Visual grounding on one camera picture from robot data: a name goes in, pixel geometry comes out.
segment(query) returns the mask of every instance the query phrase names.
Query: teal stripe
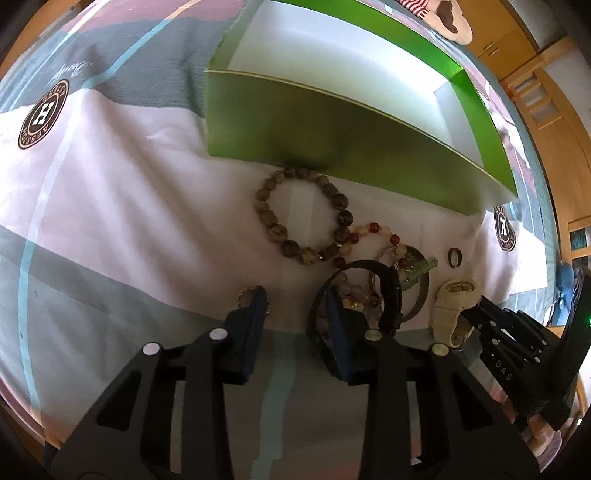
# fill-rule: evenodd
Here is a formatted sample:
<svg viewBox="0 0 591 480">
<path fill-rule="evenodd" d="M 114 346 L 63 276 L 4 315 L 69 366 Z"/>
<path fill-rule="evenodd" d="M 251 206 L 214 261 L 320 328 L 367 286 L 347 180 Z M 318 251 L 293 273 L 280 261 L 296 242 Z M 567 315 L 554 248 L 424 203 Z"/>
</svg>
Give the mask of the teal stripe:
<svg viewBox="0 0 591 480">
<path fill-rule="evenodd" d="M 158 25 L 152 28 L 152 30 L 144 34 L 137 42 L 130 46 L 130 48 L 128 48 L 117 60 L 115 60 L 111 67 L 106 69 L 103 73 L 99 73 L 98 75 L 95 75 L 85 81 L 82 85 L 82 88 L 93 88 L 109 80 L 135 52 L 137 52 L 143 45 L 146 44 L 146 42 L 148 42 L 148 40 L 153 38 L 153 36 L 160 32 L 170 22 L 171 20 L 168 19 L 162 20 Z M 33 377 L 33 366 L 31 362 L 31 352 L 29 349 L 28 337 L 29 277 L 39 228 L 41 226 L 41 222 L 43 221 L 47 202 L 56 182 L 57 175 L 60 172 L 61 165 L 63 164 L 68 149 L 70 148 L 73 132 L 79 120 L 77 118 L 78 114 L 79 109 L 74 108 L 73 114 L 68 121 L 64 138 L 57 149 L 55 157 L 49 165 L 49 169 L 47 170 L 43 185 L 41 186 L 41 191 L 39 192 L 39 197 L 37 198 L 37 202 L 35 204 L 33 218 L 31 219 L 27 240 L 25 241 L 25 247 L 22 252 L 21 268 L 18 274 L 18 334 L 22 367 L 25 375 L 25 383 L 27 384 L 29 393 L 29 405 L 39 412 L 41 411 L 41 401 L 39 399 L 37 386 L 35 385 L 35 379 Z"/>
<path fill-rule="evenodd" d="M 275 359 L 261 408 L 261 449 L 252 463 L 251 480 L 268 480 L 273 461 L 283 454 L 285 402 L 296 377 L 296 336 L 274 332 L 273 341 Z"/>
<path fill-rule="evenodd" d="M 46 63 L 51 60 L 51 58 L 55 55 L 55 53 L 64 45 L 64 43 L 66 43 L 70 38 L 72 37 L 72 34 L 68 33 L 64 38 L 61 39 L 61 41 L 58 43 L 57 47 L 55 47 L 51 53 L 45 58 L 45 60 L 43 60 L 43 62 L 41 62 L 41 65 L 39 65 L 37 67 L 37 70 L 35 70 L 35 72 L 33 72 L 33 74 L 27 79 L 27 81 L 25 82 L 25 85 L 20 88 L 18 90 L 17 96 L 14 99 L 14 101 L 11 103 L 11 106 L 9 107 L 9 111 L 14 109 L 15 105 L 17 104 L 17 102 L 21 99 L 21 95 L 27 90 L 27 88 L 29 87 L 29 84 L 32 82 L 33 78 L 35 78 L 35 76 L 37 75 L 37 73 L 39 73 L 39 71 L 46 65 Z"/>
</svg>

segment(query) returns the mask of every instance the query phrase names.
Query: white fabric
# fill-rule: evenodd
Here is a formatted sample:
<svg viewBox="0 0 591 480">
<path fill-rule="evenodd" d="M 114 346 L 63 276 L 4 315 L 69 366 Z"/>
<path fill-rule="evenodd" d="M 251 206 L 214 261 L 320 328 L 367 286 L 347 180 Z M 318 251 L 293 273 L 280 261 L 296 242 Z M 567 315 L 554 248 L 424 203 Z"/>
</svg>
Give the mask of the white fabric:
<svg viewBox="0 0 591 480">
<path fill-rule="evenodd" d="M 79 116 L 69 118 L 79 96 Z M 202 120 L 188 110 L 123 106 L 94 90 L 71 94 L 53 130 L 23 151 L 17 138 L 30 109 L 0 115 L 1 225 L 27 235 L 45 174 L 74 122 L 39 245 L 167 304 L 219 319 L 233 308 L 240 289 L 262 284 L 271 299 L 267 326 L 303 331 L 314 293 L 333 267 L 303 267 L 267 241 L 253 210 L 254 192 L 275 167 L 210 158 Z M 387 225 L 404 243 L 439 260 L 426 306 L 404 329 L 428 325 L 438 287 L 452 278 L 474 278 L 495 303 L 547 285 L 544 245 L 520 223 L 512 223 L 516 249 L 503 252 L 490 213 L 467 217 L 332 180 L 348 196 L 355 225 Z M 314 185 L 288 181 L 270 204 L 301 245 L 318 249 L 329 243 L 335 212 Z M 363 239 L 349 260 L 372 258 L 386 244 L 385 238 Z M 456 270 L 447 265 L 453 247 L 463 252 Z M 406 309 L 416 289 L 405 293 Z"/>
</svg>

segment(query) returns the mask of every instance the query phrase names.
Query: white watch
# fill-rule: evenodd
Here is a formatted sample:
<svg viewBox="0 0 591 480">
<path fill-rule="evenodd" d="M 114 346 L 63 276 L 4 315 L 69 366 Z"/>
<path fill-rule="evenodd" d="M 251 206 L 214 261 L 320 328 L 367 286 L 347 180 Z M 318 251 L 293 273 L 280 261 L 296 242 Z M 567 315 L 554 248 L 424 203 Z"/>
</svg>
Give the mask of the white watch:
<svg viewBox="0 0 591 480">
<path fill-rule="evenodd" d="M 431 312 L 433 336 L 452 348 L 460 347 L 474 327 L 460 314 L 475 307 L 482 298 L 482 289 L 472 278 L 461 278 L 444 283 L 437 292 Z"/>
</svg>

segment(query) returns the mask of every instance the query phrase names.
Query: circular logo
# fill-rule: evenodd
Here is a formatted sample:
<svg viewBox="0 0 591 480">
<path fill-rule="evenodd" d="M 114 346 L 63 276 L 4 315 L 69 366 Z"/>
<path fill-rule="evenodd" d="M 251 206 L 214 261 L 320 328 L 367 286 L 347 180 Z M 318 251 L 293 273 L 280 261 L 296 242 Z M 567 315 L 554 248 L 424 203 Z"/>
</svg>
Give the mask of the circular logo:
<svg viewBox="0 0 591 480">
<path fill-rule="evenodd" d="M 60 80 L 35 104 L 18 136 L 18 146 L 22 150 L 39 143 L 50 132 L 66 103 L 69 91 L 70 83 L 66 79 Z"/>
<path fill-rule="evenodd" d="M 511 252 L 515 248 L 517 237 L 507 218 L 505 207 L 502 205 L 495 207 L 493 214 L 495 216 L 496 239 L 499 241 L 501 249 Z"/>
</svg>

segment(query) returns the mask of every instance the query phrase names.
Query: brown bead bracelet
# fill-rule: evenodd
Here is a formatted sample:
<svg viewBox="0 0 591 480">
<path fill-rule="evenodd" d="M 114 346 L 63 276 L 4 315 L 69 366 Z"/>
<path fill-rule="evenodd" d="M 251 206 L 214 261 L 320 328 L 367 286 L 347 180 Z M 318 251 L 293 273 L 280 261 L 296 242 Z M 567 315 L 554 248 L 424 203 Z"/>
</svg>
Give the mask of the brown bead bracelet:
<svg viewBox="0 0 591 480">
<path fill-rule="evenodd" d="M 301 248 L 299 244 L 289 239 L 287 228 L 278 223 L 275 213 L 270 209 L 267 200 L 271 197 L 271 192 L 275 190 L 279 183 L 282 183 L 285 179 L 302 179 L 307 180 L 310 183 L 316 183 L 322 192 L 330 199 L 332 206 L 339 211 L 336 216 L 338 227 L 333 233 L 334 242 L 327 247 L 316 252 L 312 248 L 304 247 Z M 255 210 L 259 215 L 261 223 L 267 230 L 267 238 L 276 244 L 281 244 L 281 252 L 287 258 L 295 258 L 302 265 L 313 265 L 317 261 L 324 261 L 336 257 L 341 253 L 341 249 L 350 249 L 348 245 L 351 231 L 349 226 L 353 224 L 353 214 L 346 210 L 349 206 L 349 199 L 339 193 L 337 187 L 335 187 L 325 175 L 320 175 L 318 172 L 308 170 L 307 168 L 293 168 L 287 167 L 284 170 L 277 170 L 266 179 L 262 188 L 256 191 L 256 203 Z M 333 263 L 335 267 L 341 268 L 337 265 L 338 260 L 343 260 L 342 257 L 336 257 Z"/>
</svg>

